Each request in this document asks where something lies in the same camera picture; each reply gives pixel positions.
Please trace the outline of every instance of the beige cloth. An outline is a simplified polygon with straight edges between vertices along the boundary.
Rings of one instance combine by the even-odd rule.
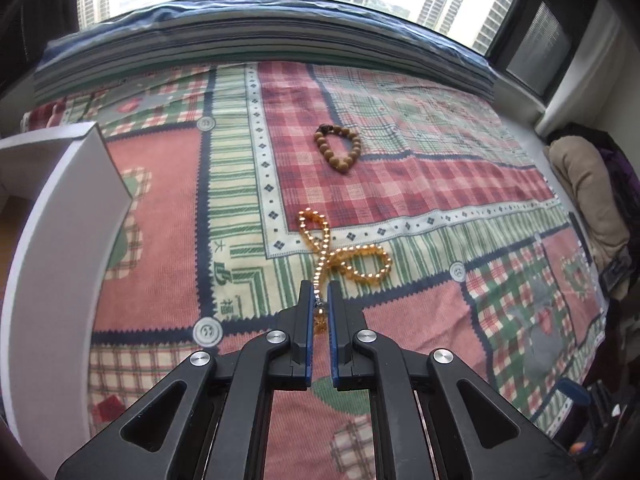
[[[609,172],[596,147],[582,137],[561,137],[545,150],[554,173],[587,224],[593,261],[602,270],[629,242],[629,231],[613,199]],[[628,280],[612,296],[626,295]]]

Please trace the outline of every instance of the blue striped fabric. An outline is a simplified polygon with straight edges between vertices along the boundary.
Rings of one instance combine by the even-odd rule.
[[[399,18],[330,0],[161,4],[49,43],[39,104],[135,73],[201,62],[290,60],[387,70],[483,97],[495,73],[480,55]]]

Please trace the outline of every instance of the white box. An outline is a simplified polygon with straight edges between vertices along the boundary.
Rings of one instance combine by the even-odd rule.
[[[0,194],[34,201],[2,304],[2,400],[12,433],[53,478],[90,437],[95,307],[131,196],[95,123],[0,140]]]

